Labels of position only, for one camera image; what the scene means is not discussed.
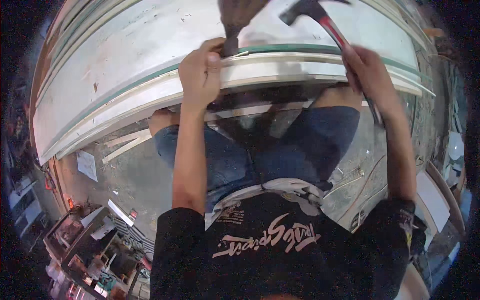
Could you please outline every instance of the hand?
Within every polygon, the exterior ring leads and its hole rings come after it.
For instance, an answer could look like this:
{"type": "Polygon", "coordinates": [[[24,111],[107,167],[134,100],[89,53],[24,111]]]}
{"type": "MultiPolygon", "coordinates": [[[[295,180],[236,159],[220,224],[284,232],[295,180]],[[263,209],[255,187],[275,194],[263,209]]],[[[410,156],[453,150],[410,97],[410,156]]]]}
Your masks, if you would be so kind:
{"type": "Polygon", "coordinates": [[[181,107],[184,110],[204,111],[218,96],[222,68],[219,52],[224,42],[223,37],[207,40],[180,63],[179,77],[183,87],[181,107]]]}
{"type": "Polygon", "coordinates": [[[372,99],[384,119],[403,111],[392,79],[376,52],[357,46],[345,46],[342,60],[353,91],[363,92],[372,99]]]}

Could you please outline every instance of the hammer head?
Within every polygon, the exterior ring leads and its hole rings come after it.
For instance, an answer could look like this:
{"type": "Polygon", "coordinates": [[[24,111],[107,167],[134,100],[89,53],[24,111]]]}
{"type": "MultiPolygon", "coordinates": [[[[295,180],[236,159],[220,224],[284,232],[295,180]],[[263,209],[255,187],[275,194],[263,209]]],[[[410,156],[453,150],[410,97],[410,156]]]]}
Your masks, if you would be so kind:
{"type": "MultiPolygon", "coordinates": [[[[335,1],[350,4],[350,2],[348,2],[347,0],[335,1]]],[[[326,11],[318,3],[317,0],[299,0],[297,3],[292,5],[289,9],[287,9],[280,15],[280,20],[290,26],[300,15],[303,14],[311,17],[316,21],[319,21],[322,17],[327,16],[326,11]]]]}

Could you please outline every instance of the blue jeans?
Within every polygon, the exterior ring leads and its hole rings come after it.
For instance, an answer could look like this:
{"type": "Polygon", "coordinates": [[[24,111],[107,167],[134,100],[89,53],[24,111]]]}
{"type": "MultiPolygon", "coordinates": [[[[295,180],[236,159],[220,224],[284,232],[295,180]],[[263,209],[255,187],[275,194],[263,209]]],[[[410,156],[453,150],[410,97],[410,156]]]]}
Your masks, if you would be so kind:
{"type": "MultiPolygon", "coordinates": [[[[207,203],[210,213],[223,197],[276,178],[298,178],[325,190],[350,146],[360,112],[346,106],[304,110],[272,147],[255,153],[205,126],[207,203]]],[[[158,154],[173,168],[179,126],[155,134],[158,154]]]]}

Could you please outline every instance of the sleeve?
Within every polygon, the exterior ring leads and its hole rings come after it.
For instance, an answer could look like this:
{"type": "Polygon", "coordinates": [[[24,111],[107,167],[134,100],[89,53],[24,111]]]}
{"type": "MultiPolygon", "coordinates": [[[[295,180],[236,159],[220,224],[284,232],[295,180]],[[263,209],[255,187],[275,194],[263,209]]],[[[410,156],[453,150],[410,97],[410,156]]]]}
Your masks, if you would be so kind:
{"type": "Polygon", "coordinates": [[[204,217],[175,208],[158,217],[150,280],[151,299],[193,299],[202,275],[204,217]]]}
{"type": "Polygon", "coordinates": [[[364,249],[373,298],[396,297],[410,257],[415,204],[411,200],[380,201],[354,234],[364,249]]]}

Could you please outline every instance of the claw hammer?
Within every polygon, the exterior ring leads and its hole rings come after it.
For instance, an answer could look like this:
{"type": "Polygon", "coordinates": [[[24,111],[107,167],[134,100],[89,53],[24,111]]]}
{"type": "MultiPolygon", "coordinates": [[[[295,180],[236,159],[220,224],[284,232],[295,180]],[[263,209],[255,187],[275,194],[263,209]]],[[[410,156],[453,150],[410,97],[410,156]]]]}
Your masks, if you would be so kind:
{"type": "MultiPolygon", "coordinates": [[[[335,1],[345,4],[351,4],[347,0],[335,1]]],[[[280,20],[282,20],[282,22],[284,22],[288,26],[291,26],[300,15],[306,15],[314,19],[321,27],[325,29],[329,36],[331,36],[331,38],[335,41],[340,50],[343,50],[343,47],[345,45],[349,45],[348,41],[345,39],[338,27],[335,25],[332,19],[330,19],[325,9],[318,3],[317,0],[299,0],[280,15],[280,20]]],[[[365,100],[368,103],[370,111],[372,112],[374,123],[383,127],[382,117],[376,105],[372,102],[370,98],[368,98],[366,95],[364,96],[365,100]]]]}

